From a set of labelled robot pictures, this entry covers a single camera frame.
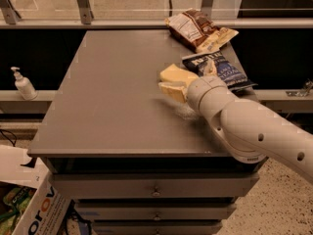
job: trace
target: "soap dispenser bottle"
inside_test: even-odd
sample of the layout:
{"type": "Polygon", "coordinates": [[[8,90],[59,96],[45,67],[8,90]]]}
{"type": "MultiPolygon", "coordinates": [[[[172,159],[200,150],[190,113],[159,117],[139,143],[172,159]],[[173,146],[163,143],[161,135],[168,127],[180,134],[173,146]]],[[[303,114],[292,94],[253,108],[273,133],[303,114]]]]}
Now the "soap dispenser bottle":
{"type": "Polygon", "coordinates": [[[29,79],[27,77],[23,77],[18,72],[19,69],[20,68],[17,67],[11,67],[11,70],[14,73],[14,77],[16,78],[16,86],[25,100],[34,99],[38,92],[32,86],[29,79]]]}

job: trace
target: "drawer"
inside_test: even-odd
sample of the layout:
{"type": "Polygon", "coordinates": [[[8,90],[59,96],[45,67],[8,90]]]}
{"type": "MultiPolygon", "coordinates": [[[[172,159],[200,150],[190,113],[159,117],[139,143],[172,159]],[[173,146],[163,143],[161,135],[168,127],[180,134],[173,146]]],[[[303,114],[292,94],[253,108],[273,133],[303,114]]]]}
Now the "drawer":
{"type": "Polygon", "coordinates": [[[222,203],[107,203],[76,204],[75,209],[87,220],[149,220],[170,219],[208,220],[227,219],[235,204],[222,203]]]}
{"type": "Polygon", "coordinates": [[[259,176],[214,175],[60,175],[52,184],[67,198],[207,198],[242,197],[259,176]]]}
{"type": "Polygon", "coordinates": [[[216,234],[221,222],[95,222],[92,228],[98,235],[209,235],[216,234]]]}

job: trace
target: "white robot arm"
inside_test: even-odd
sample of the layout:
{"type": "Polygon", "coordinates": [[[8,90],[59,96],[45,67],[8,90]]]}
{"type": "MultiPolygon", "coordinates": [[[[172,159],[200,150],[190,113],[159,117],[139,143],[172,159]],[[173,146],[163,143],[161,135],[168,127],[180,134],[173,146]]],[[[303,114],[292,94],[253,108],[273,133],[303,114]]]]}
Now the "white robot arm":
{"type": "Polygon", "coordinates": [[[313,136],[263,105],[240,99],[217,76],[194,80],[187,103],[240,162],[270,157],[313,184],[313,136]]]}

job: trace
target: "gray cabinet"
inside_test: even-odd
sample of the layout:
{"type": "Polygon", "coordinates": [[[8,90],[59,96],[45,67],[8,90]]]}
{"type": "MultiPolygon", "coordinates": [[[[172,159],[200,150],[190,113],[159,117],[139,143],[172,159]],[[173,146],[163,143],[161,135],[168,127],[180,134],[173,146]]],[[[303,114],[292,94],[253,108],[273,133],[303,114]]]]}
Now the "gray cabinet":
{"type": "Polygon", "coordinates": [[[159,92],[159,72],[190,54],[167,30],[86,33],[28,153],[99,235],[215,234],[257,182],[261,164],[159,92]]]}

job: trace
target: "food package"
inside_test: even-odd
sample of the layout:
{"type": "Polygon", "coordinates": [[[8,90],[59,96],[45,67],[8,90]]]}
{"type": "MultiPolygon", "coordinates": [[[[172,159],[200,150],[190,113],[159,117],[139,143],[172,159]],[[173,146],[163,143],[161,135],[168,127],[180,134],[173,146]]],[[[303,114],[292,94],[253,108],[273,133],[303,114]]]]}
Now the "food package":
{"type": "Polygon", "coordinates": [[[194,52],[215,52],[238,34],[219,27],[201,11],[190,9],[165,20],[171,34],[194,52]]]}
{"type": "Polygon", "coordinates": [[[0,234],[11,235],[25,212],[35,189],[16,186],[4,196],[3,202],[9,207],[6,213],[0,213],[0,234]]]}
{"type": "Polygon", "coordinates": [[[196,73],[198,76],[217,75],[231,91],[239,91],[257,85],[233,67],[221,51],[186,56],[182,58],[182,61],[189,71],[196,73]]]}

